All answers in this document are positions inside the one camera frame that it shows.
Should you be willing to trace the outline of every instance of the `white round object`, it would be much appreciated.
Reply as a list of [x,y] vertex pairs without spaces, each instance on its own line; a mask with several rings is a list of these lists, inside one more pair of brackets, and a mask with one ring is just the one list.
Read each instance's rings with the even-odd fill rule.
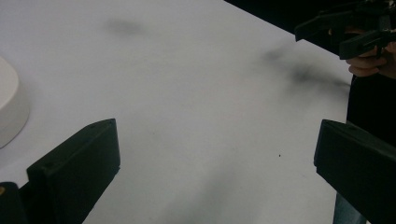
[[0,147],[8,144],[29,117],[29,105],[14,68],[0,57]]

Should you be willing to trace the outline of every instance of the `blue denim fabric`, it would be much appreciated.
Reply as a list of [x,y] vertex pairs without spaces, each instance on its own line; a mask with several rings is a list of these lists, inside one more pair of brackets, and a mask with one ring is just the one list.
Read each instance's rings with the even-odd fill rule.
[[343,196],[337,193],[332,224],[366,224],[362,216]]

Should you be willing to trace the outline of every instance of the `white table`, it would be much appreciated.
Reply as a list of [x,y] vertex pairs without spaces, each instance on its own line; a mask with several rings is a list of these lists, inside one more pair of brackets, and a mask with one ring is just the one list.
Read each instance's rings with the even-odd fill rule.
[[121,169],[86,224],[331,223],[313,158],[351,75],[326,50],[221,0],[4,0],[0,54],[31,107],[0,181],[115,118]]

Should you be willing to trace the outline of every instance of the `table surface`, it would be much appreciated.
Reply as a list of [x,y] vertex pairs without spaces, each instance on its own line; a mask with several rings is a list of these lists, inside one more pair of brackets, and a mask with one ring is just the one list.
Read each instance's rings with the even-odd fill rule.
[[346,118],[337,56],[221,0],[4,0],[0,30],[31,107],[1,181],[115,118],[121,169],[86,224],[331,223],[313,158]]

